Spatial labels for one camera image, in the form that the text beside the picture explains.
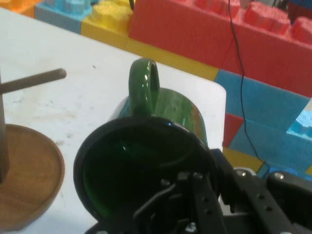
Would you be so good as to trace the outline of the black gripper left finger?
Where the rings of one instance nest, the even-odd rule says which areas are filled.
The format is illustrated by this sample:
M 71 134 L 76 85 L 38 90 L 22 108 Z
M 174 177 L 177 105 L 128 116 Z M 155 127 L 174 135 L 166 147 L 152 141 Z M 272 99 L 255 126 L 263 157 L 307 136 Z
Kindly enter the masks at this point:
M 133 214 L 139 234 L 226 234 L 223 214 L 208 174 L 178 174 Z

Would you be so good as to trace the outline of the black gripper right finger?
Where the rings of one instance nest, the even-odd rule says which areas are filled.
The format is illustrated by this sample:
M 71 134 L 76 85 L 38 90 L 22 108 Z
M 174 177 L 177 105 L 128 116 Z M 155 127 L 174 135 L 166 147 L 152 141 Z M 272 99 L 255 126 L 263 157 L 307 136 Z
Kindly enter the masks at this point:
M 246 210 L 263 234 L 312 232 L 312 183 L 285 171 L 266 179 L 234 169 L 219 149 L 213 149 L 223 202 L 232 212 Z

